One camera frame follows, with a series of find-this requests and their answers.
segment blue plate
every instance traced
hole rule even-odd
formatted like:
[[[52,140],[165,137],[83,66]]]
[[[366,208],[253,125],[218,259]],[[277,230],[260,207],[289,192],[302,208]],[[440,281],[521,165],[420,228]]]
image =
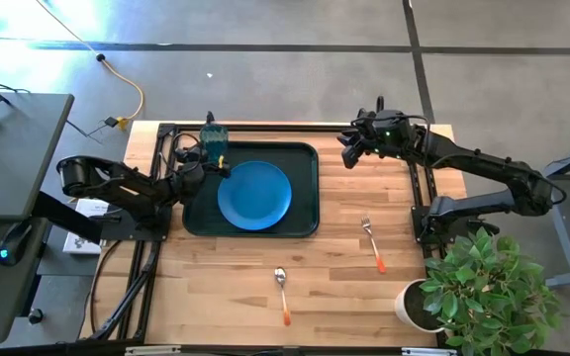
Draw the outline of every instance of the blue plate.
[[[292,186],[278,167],[249,161],[233,168],[217,193],[222,214],[231,224],[260,230],[278,223],[292,202]]]

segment yellow cable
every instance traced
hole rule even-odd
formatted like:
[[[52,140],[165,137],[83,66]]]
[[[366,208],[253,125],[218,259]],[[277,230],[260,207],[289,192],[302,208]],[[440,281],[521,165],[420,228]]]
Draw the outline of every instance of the yellow cable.
[[[63,26],[64,29],[66,29],[69,33],[71,33],[72,36],[76,37],[76,39],[81,42],[82,44],[84,44],[87,48],[89,48],[89,50],[91,50],[95,55],[99,55],[100,53],[98,53],[96,50],[94,50],[94,48],[91,47],[91,45],[89,45],[87,42],[85,42],[82,38],[80,38],[79,36],[77,36],[72,30],[70,30],[61,20],[58,19],[57,16],[55,16],[42,2],[41,0],[35,0],[37,2],[37,4],[39,4],[44,10],[46,10],[46,12],[52,16],[53,19],[55,19],[58,23],[60,23],[61,26]],[[136,109],[136,111],[131,114],[130,116],[127,116],[125,118],[123,117],[118,117],[118,126],[120,127],[121,130],[124,130],[127,127],[127,123],[129,120],[132,120],[133,118],[135,118],[140,111],[143,109],[143,105],[144,105],[144,91],[138,86],[138,84],[134,83],[133,81],[127,79],[125,76],[123,76],[122,74],[120,74],[116,69],[114,69],[114,67],[109,64],[109,62],[106,59],[101,59],[101,62],[103,64],[105,64],[105,66],[107,67],[107,69],[109,69],[114,75],[116,75],[118,78],[120,78],[122,81],[124,81],[125,83],[128,83],[130,85],[132,85],[134,88],[136,88],[136,90],[138,90],[138,93],[140,94],[140,104],[138,105],[138,108]]]

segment spoon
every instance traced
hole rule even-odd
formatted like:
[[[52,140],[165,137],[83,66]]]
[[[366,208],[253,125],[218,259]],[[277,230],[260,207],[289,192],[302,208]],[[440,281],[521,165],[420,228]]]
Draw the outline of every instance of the spoon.
[[[283,267],[278,267],[274,270],[274,278],[276,278],[276,282],[281,286],[281,298],[283,299],[283,319],[285,325],[289,326],[292,323],[292,320],[289,315],[289,309],[287,309],[287,303],[285,302],[285,280],[287,279],[287,274],[285,273],[285,269]]]

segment spoon handle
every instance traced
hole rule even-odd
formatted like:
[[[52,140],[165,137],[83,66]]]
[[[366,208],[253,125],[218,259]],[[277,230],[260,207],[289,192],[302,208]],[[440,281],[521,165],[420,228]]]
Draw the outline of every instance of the spoon handle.
[[[283,299],[283,322],[286,326],[292,323],[292,319],[289,315],[289,309],[287,308],[287,302],[285,302],[285,290],[281,288],[281,298]]]

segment black tray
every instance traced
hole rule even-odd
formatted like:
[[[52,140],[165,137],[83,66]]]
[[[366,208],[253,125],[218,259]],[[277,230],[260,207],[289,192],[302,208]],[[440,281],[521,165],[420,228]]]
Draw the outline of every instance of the black tray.
[[[318,153],[301,142],[231,141],[226,161],[232,168],[250,160],[272,163],[292,186],[292,203],[280,222],[259,231],[248,231],[229,223],[219,210],[217,191],[223,178],[207,176],[192,204],[184,207],[184,227],[196,235],[305,237],[320,223]]]

